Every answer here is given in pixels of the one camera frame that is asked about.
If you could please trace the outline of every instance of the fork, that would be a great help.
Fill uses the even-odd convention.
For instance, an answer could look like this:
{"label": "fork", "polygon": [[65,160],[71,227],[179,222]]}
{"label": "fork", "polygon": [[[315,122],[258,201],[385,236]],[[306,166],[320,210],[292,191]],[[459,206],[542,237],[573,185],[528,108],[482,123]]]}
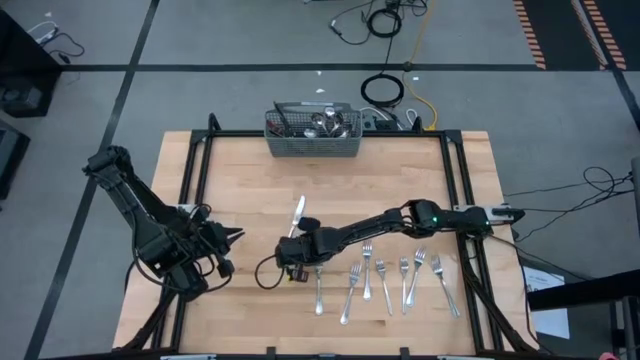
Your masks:
{"label": "fork", "polygon": [[407,306],[413,307],[416,300],[416,283],[418,282],[418,270],[422,263],[424,262],[424,258],[427,255],[427,249],[424,246],[421,246],[416,250],[416,256],[413,258],[413,265],[415,266],[415,270],[413,270],[413,280],[411,280],[411,289],[409,290],[409,296],[407,296]]}
{"label": "fork", "polygon": [[407,273],[409,272],[409,259],[406,256],[400,258],[400,274],[402,274],[402,313],[407,313]]}
{"label": "fork", "polygon": [[376,260],[376,269],[378,270],[378,274],[380,274],[380,277],[382,278],[382,288],[384,289],[384,297],[387,301],[387,311],[389,312],[389,315],[393,316],[393,310],[391,309],[391,299],[389,298],[389,289],[387,289],[387,281],[384,278],[387,268],[385,268],[384,261],[382,261],[382,259]]}
{"label": "fork", "polygon": [[440,256],[433,255],[431,257],[431,269],[433,270],[433,273],[436,274],[438,279],[440,279],[440,285],[442,285],[442,288],[444,289],[444,293],[445,295],[447,295],[447,301],[449,302],[449,309],[451,310],[451,315],[453,315],[454,318],[460,317],[460,311],[458,310],[456,303],[453,301],[453,297],[449,293],[449,289],[447,289],[447,283],[444,281],[442,264],[440,263]]}
{"label": "fork", "polygon": [[322,315],[324,312],[322,306],[322,265],[316,266],[316,315]]}
{"label": "fork", "polygon": [[349,308],[351,307],[351,296],[353,296],[353,289],[360,278],[360,263],[351,265],[351,273],[349,274],[349,295],[347,295],[347,303],[344,304],[344,311],[340,317],[340,324],[347,325],[349,323]]}
{"label": "fork", "polygon": [[362,244],[362,256],[364,256],[364,301],[371,300],[371,280],[369,278],[369,262],[373,254],[371,240],[365,240]]}

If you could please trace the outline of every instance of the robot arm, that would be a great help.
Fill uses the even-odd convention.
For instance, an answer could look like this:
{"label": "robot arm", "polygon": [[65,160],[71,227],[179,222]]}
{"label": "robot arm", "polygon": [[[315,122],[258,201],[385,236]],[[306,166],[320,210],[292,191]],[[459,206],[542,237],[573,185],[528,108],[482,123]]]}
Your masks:
{"label": "robot arm", "polygon": [[190,213],[165,205],[134,173],[129,152],[110,146],[89,158],[83,169],[102,187],[133,231],[132,251],[158,278],[168,277],[187,301],[207,291],[204,276],[195,261],[215,257],[220,277],[231,276],[231,261],[225,259],[242,229],[225,228],[208,221],[210,208],[196,207]]}
{"label": "robot arm", "polygon": [[459,206],[443,210],[429,200],[411,200],[399,208],[342,228],[318,227],[298,237],[282,237],[275,249],[276,263],[293,280],[305,281],[302,266],[321,264],[345,247],[387,233],[401,232],[414,239],[437,232],[457,231],[472,237],[493,234],[492,226],[513,224],[524,216],[508,205],[496,207]]}

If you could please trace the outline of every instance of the gray plastic basket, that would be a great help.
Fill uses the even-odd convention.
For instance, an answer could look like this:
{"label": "gray plastic basket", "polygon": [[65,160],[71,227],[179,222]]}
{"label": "gray plastic basket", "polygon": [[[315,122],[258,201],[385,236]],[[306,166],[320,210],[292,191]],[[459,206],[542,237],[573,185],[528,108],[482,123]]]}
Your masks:
{"label": "gray plastic basket", "polygon": [[[327,106],[333,107],[342,115],[345,128],[350,128],[348,136],[346,138],[305,137],[305,129],[314,129],[319,134],[326,134],[324,129],[314,125],[311,117],[314,113],[322,114]],[[279,130],[284,130],[285,126],[277,110],[269,110],[265,113],[264,137],[274,157],[354,157],[358,154],[362,139],[362,115],[359,111],[351,109],[349,104],[289,102],[278,103],[278,108],[289,123],[293,137],[278,136],[270,131],[269,122]],[[328,121],[326,127],[330,132],[333,123]]]}

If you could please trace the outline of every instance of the butter knife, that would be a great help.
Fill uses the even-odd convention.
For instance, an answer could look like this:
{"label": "butter knife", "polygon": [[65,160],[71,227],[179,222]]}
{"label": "butter knife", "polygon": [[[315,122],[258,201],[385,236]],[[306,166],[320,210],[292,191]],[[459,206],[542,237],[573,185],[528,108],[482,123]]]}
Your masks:
{"label": "butter knife", "polygon": [[291,230],[289,230],[289,236],[293,236],[293,232],[296,231],[298,224],[300,223],[300,218],[302,218],[302,214],[304,213],[304,206],[306,204],[306,198],[304,195],[300,196],[300,200],[298,201],[298,207],[296,207],[296,212],[293,214],[293,221],[291,221]]}

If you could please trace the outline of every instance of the wooden table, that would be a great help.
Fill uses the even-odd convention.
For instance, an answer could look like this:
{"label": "wooden table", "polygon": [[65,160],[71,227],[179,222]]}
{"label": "wooden table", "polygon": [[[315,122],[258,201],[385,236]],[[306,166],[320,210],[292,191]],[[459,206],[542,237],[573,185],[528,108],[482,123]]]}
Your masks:
{"label": "wooden table", "polygon": [[[152,189],[167,204],[178,202],[189,137],[190,132],[168,132],[164,137]],[[465,132],[463,137],[476,203],[502,203],[487,133]],[[452,163],[457,164],[455,151],[451,153]],[[358,156],[347,159],[273,158],[264,139],[215,138],[204,200],[213,208],[216,221],[243,227],[246,235],[233,245],[230,254],[236,267],[233,281],[187,304],[180,351],[264,354],[266,347],[276,346],[280,354],[396,355],[400,347],[409,347],[416,355],[474,354],[456,240],[451,233],[422,240],[397,234],[374,240],[373,257],[382,258],[388,269],[393,317],[387,314],[382,284],[373,271],[371,302],[362,298],[361,280],[350,322],[340,324],[349,267],[362,261],[358,245],[348,247],[325,265],[322,316],[314,314],[315,281],[283,281],[275,290],[265,291],[253,278],[256,264],[273,254],[280,236],[287,234],[300,195],[307,197],[307,215],[334,227],[378,215],[409,199],[429,199],[449,208],[441,156],[439,140],[431,138],[364,138]],[[135,166],[135,154],[132,157]],[[193,180],[192,197],[197,174]],[[456,183],[458,194],[463,194],[459,177]],[[511,239],[509,227],[495,231],[497,236]],[[420,245],[425,245],[429,254],[440,254],[445,279],[462,313],[459,319],[451,317],[440,283],[428,266],[420,271],[416,306],[402,315],[399,257],[412,258]],[[485,249],[496,303],[523,338],[535,346],[526,330],[524,286],[515,251],[490,239],[485,241]],[[275,262],[266,263],[261,281],[273,283],[277,275]],[[216,285],[220,279],[214,273],[208,281]],[[130,340],[157,304],[159,294],[158,286],[136,271],[132,273],[114,346]],[[478,304],[485,347],[491,348],[486,313],[479,300]],[[173,314],[168,314],[167,345]]]}

